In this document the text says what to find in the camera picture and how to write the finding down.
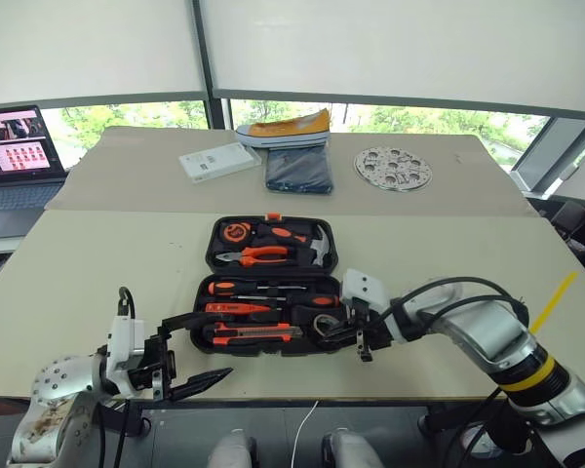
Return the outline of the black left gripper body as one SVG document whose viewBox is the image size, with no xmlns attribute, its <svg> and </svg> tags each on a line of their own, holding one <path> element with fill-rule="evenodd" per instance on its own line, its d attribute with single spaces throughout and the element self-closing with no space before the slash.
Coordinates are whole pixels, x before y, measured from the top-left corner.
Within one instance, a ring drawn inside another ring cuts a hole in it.
<svg viewBox="0 0 585 468">
<path fill-rule="evenodd" d="M 137 391 L 152 390 L 154 401 L 169 397 L 176 377 L 175 353 L 168 348 L 171 333 L 164 327 L 144 341 L 144 350 L 128 370 L 128 379 Z"/>
</svg>

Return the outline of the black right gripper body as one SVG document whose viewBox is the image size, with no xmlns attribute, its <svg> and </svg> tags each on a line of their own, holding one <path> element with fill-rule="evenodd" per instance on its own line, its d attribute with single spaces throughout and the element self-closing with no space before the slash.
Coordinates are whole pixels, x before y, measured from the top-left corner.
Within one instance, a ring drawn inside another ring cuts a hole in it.
<svg viewBox="0 0 585 468">
<path fill-rule="evenodd" d="M 360 298 L 354 298 L 347 321 L 347 337 L 344 343 L 355 348 L 364 363 L 372 361 L 372 352 L 391 345 L 391 333 L 380 313 Z"/>
</svg>

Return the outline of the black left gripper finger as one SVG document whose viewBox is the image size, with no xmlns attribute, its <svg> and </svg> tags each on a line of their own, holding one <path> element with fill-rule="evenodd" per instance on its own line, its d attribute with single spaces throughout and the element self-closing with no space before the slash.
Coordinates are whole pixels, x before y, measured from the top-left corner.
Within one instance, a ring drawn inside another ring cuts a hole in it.
<svg viewBox="0 0 585 468">
<path fill-rule="evenodd" d="M 169 393 L 170 401 L 181 401 L 189 397 L 206 392 L 227 377 L 232 368 L 209 370 L 189 377 L 184 384 L 171 388 Z"/>
<path fill-rule="evenodd" d="M 178 330 L 192 331 L 200 329 L 210 320 L 209 314 L 181 314 L 164 319 L 160 325 L 160 335 L 165 339 L 170 339 L 173 332 Z"/>
</svg>

